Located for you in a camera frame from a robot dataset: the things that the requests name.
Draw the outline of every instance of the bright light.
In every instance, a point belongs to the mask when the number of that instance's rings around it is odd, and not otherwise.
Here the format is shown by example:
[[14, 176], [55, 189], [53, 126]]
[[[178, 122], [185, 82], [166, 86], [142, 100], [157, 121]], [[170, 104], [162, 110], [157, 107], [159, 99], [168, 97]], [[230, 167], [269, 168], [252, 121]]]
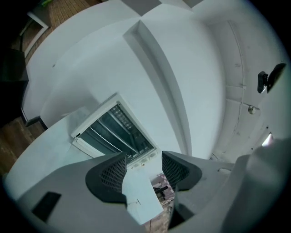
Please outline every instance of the bright light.
[[272, 143], [272, 134], [269, 134], [269, 136], [266, 138], [266, 140], [263, 142], [262, 146], [267, 147]]

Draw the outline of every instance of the white window frame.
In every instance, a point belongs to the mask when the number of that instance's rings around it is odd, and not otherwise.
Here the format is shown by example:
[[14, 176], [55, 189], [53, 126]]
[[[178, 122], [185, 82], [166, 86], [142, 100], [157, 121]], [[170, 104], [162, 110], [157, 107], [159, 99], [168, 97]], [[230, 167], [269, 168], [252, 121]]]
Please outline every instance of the white window frame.
[[78, 136], [81, 135], [89, 126], [91, 126], [97, 119], [99, 119], [103, 114], [108, 112], [111, 108], [113, 108], [115, 105], [120, 105], [121, 110], [126, 114], [126, 116], [131, 120], [131, 122], [135, 125], [135, 127], [142, 133], [142, 135], [148, 140], [148, 142], [153, 146], [153, 149], [149, 150], [144, 155], [141, 155], [133, 162], [129, 163], [127, 166], [132, 167], [135, 166], [138, 163], [142, 163], [141, 161], [145, 161], [145, 158], [147, 158], [147, 161], [150, 160], [154, 155], [158, 154], [160, 152], [157, 144], [151, 139], [150, 135], [147, 133], [145, 128], [142, 126], [142, 124], [138, 121], [138, 119], [135, 117], [134, 113], [129, 108], [129, 105], [126, 103], [126, 101], [121, 97], [120, 94], [116, 93], [110, 98], [108, 98], [106, 101], [104, 101], [102, 104], [100, 104], [95, 111], [93, 111], [71, 134], [71, 136], [74, 138], [72, 144], [83, 151], [84, 153], [88, 154], [89, 156], [95, 158], [99, 156], [103, 156], [104, 154], [94, 147], [92, 147], [90, 144], [85, 142], [82, 138], [79, 138]]

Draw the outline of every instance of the baseboard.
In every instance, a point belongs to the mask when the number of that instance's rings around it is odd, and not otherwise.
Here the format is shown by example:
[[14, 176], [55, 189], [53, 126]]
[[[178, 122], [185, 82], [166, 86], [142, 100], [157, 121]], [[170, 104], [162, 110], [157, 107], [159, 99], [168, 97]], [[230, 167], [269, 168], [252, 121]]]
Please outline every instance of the baseboard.
[[47, 130], [47, 129], [48, 129], [48, 127], [45, 125], [45, 123], [43, 122], [43, 120], [41, 119], [40, 116], [36, 116], [36, 117], [34, 117], [34, 118], [28, 120], [28, 119], [26, 118], [26, 115], [25, 115], [25, 113], [24, 113], [24, 111], [23, 111], [22, 108], [21, 108], [21, 113], [22, 113], [22, 114], [21, 114], [21, 118], [22, 118], [22, 120], [23, 120], [23, 122], [24, 122], [24, 125], [25, 125], [26, 127], [31, 126], [31, 125], [33, 125], [33, 124], [35, 124], [35, 123], [37, 123], [37, 122], [40, 122], [40, 124], [41, 124], [41, 126], [44, 128], [44, 130]]

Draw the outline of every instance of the white frame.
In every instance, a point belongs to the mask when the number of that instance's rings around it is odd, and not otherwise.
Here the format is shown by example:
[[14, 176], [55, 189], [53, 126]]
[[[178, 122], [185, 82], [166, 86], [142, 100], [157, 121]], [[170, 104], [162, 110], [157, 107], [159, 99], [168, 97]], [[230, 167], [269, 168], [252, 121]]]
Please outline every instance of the white frame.
[[151, 139], [145, 128], [135, 117], [133, 112], [130, 110], [129, 105], [126, 101], [121, 97], [120, 94], [116, 93], [106, 101], [104, 101], [98, 108], [93, 111], [72, 133], [71, 136], [74, 138], [73, 145], [78, 149], [88, 154], [89, 156], [95, 158], [99, 156], [103, 156], [104, 154], [92, 147], [90, 144], [85, 142], [82, 138], [78, 136], [82, 134], [90, 125], [92, 125], [97, 119], [99, 119], [103, 114], [108, 112], [115, 105], [119, 104], [122, 111], [126, 114], [126, 116], [131, 120], [131, 122], [137, 127], [137, 129], [142, 133], [142, 135], [148, 140], [148, 142], [153, 146], [153, 149], [149, 150], [144, 155], [138, 157], [135, 161], [128, 164], [128, 167], [132, 167], [137, 163], [140, 163], [142, 159], [148, 157], [148, 161], [151, 159], [150, 155], [152, 153], [157, 154], [160, 150], [155, 142]]

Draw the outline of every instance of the wire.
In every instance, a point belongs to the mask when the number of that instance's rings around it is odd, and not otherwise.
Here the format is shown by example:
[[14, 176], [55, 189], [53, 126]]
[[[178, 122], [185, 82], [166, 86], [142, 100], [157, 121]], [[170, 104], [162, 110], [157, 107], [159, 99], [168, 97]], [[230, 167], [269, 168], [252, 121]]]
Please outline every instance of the wire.
[[150, 221], [150, 231], [149, 231], [149, 233], [151, 233], [151, 221]]

